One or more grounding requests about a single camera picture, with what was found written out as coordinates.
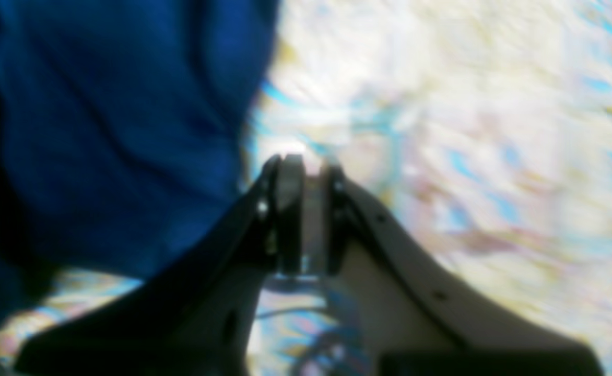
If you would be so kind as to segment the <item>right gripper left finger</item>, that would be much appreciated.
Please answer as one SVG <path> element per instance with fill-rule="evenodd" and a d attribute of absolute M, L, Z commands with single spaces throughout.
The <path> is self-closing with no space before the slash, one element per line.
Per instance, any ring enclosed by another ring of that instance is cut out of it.
<path fill-rule="evenodd" d="M 193 248 L 141 287 L 22 348 L 26 375 L 246 375 L 265 277 L 301 269 L 304 163 L 270 157 Z"/>

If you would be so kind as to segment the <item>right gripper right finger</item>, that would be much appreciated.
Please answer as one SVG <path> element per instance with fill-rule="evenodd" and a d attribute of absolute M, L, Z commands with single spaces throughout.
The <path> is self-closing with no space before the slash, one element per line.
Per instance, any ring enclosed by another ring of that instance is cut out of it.
<path fill-rule="evenodd" d="M 358 307 L 373 375 L 602 375 L 594 352 L 440 266 L 390 210 L 323 162 L 319 270 Z"/>

